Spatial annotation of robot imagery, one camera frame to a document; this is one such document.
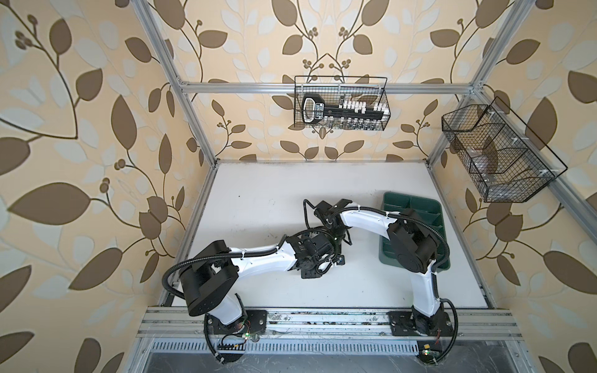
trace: green tray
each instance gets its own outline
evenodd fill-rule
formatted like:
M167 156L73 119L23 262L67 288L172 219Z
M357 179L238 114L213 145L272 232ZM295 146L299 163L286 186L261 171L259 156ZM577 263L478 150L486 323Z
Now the green tray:
M429 224L433 229L438 231L444 239L446 239L442 205L438 201L430 198L403 195L400 193L384 193L383 203L381 205L382 210L402 212L407 208L412 208L416 211L424 223ZM444 255L444 247L440 245L438 248L438 261L442 260ZM400 263L398 263L398 260L396 260L396 255L394 254L390 240L384 237L381 237L379 241L379 260L383 264L402 268ZM450 259L438 267L438 272L449 268Z

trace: wire basket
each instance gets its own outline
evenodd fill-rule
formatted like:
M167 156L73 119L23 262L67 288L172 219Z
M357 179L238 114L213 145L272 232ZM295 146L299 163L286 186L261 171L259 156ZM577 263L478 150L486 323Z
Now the wire basket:
M484 202L526 202L568 167L515 112L525 135L510 127L496 97L489 105L468 105L442 116L442 131L458 154ZM539 155L549 155L557 167Z
M295 76L294 128L383 131L392 115L386 82L369 76Z

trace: table surface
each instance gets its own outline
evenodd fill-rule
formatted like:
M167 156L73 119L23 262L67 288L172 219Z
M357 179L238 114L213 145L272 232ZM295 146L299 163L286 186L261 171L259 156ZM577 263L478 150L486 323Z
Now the table surface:
M439 201L423 163L220 164L189 258L211 242L252 248L278 243L282 235L305 229L303 199L334 204L342 198L380 208L383 193L396 192ZM321 223L309 211L311 226ZM438 274L438 291L456 307L487 308L479 285L444 209L450 246L449 270ZM247 307L410 307L413 292L408 271L378 258L374 233L350 230L353 245L343 244L344 266L319 279L302 279L299 271L275 272L237 281ZM173 306L186 306L176 298Z

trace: green plastic organizer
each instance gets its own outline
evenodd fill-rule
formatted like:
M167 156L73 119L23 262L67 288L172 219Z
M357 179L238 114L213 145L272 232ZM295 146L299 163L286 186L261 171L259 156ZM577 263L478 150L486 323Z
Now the green plastic organizer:
M442 215L442 205L431 198L415 197L403 195L400 193L386 192L383 195L383 203L381 209L384 211L404 211L407 208L412 208L421 217L424 223L427 223L439 232L444 239L446 239L446 231L444 226L444 216ZM444 247L440 245L438 248L438 261L442 260L445 255ZM400 263L396 260L396 255L390 244L390 240L381 237L379 241L379 260L383 264L389 266L400 267ZM450 268L450 259L438 267L438 272Z

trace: white tabletop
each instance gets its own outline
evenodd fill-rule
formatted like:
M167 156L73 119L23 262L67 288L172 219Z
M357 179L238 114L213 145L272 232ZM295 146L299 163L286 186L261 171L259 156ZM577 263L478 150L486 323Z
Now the white tabletop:
M342 198L381 207L383 193L439 196L423 163L221 164L195 235L189 258L212 241L251 248L278 243L282 235L303 229L303 199L334 204ZM311 226L321 225L309 211ZM487 304L444 210L451 267L438 274L438 290L457 307ZM299 271L266 273L236 282L247 307L410 307L408 271L378 259L374 233L351 229L353 245L343 244L344 266L319 279ZM186 306L176 298L173 306Z

